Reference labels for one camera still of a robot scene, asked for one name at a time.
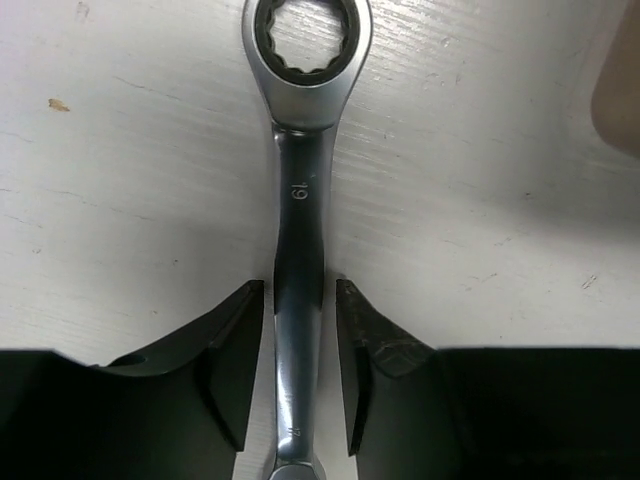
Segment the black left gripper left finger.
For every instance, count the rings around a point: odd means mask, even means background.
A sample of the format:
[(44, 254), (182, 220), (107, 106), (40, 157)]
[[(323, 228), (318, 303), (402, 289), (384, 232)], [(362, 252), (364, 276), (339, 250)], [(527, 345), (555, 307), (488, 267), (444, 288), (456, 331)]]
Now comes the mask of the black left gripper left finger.
[(5, 479), (229, 479), (245, 445), (264, 313), (246, 282), (105, 366), (1, 354)]

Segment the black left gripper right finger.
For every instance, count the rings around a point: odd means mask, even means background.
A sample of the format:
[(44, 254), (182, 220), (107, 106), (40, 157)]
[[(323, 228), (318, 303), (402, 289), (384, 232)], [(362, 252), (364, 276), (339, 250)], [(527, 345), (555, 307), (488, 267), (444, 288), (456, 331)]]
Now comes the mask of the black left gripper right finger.
[(635, 479), (639, 353), (435, 349), (336, 283), (348, 453), (362, 479)]

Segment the large silver ratchet wrench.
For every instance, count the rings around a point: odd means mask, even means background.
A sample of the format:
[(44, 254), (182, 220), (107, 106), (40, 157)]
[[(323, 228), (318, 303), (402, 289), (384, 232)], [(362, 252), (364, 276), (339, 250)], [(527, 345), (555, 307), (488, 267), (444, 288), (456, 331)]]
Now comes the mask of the large silver ratchet wrench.
[(278, 1), (248, 1), (246, 58), (271, 121), (278, 234), (273, 273), (275, 426), (271, 479), (322, 479), (314, 453), (325, 234), (338, 125), (373, 37), (367, 1), (340, 1), (343, 38), (320, 69), (290, 67), (271, 28)]

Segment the beige cantilever toolbox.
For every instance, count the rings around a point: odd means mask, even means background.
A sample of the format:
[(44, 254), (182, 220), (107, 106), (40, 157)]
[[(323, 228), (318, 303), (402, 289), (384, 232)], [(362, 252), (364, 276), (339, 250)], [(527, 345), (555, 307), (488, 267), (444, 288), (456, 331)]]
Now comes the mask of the beige cantilever toolbox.
[(600, 138), (639, 158), (639, 29), (620, 29), (603, 64), (591, 100)]

